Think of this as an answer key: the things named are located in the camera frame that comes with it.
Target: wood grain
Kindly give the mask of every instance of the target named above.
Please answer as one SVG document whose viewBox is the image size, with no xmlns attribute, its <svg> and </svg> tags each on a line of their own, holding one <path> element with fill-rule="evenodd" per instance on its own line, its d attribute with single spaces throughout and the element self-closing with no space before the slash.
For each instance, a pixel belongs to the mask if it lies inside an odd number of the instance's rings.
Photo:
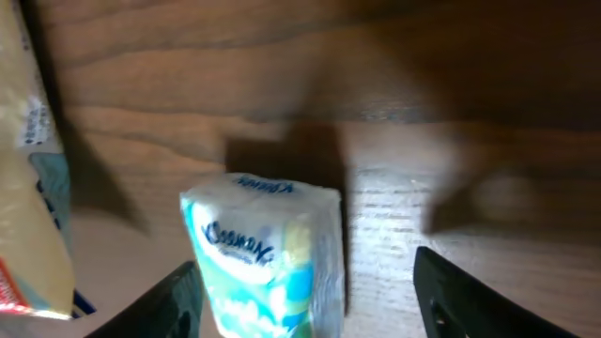
<svg viewBox="0 0 601 338">
<path fill-rule="evenodd" d="M 345 337 L 424 337 L 418 245 L 601 336 L 601 3 L 38 3 L 98 159 L 71 169 L 100 193 L 105 167 L 147 232 L 78 213 L 99 313 L 34 331 L 81 336 L 191 257 L 177 194 L 234 163 L 344 188 Z"/>
</svg>

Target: plastic wrapper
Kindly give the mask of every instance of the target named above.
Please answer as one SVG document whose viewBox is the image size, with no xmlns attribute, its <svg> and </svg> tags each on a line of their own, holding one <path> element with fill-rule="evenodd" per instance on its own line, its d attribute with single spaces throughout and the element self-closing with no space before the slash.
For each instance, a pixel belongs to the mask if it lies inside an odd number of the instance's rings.
<svg viewBox="0 0 601 338">
<path fill-rule="evenodd" d="M 74 291 L 69 234 L 67 162 L 19 6 L 0 0 L 0 312 L 93 312 Z"/>
<path fill-rule="evenodd" d="M 340 336 L 337 191 L 224 174 L 183 193 L 181 210 L 222 336 Z"/>
</svg>

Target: red label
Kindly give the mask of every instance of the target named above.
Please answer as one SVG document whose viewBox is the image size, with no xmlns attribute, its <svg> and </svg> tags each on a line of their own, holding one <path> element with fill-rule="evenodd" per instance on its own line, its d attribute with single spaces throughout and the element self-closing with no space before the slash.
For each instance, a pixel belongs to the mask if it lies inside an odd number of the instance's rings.
<svg viewBox="0 0 601 338">
<path fill-rule="evenodd" d="M 7 266 L 0 260 L 0 311 L 12 314 L 29 313 L 29 305 L 10 277 Z"/>
</svg>

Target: wooden surface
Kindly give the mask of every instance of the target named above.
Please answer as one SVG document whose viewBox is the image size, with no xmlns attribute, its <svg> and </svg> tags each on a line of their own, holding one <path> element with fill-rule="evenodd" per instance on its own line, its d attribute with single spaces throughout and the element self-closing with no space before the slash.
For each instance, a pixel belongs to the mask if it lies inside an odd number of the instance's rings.
<svg viewBox="0 0 601 338">
<path fill-rule="evenodd" d="M 192 257 L 177 194 L 227 165 L 346 193 L 345 337 L 424 337 L 418 245 L 601 336 L 598 1 L 38 2 L 99 312 L 32 332 L 82 336 Z"/>
</svg>

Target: yellow package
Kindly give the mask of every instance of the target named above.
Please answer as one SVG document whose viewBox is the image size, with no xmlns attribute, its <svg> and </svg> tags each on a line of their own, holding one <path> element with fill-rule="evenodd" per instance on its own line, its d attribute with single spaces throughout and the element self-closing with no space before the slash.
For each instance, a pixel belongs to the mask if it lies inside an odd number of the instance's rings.
<svg viewBox="0 0 601 338">
<path fill-rule="evenodd" d="M 35 57 L 17 3 L 0 0 L 0 312 L 71 318 L 68 216 L 67 163 Z"/>
</svg>

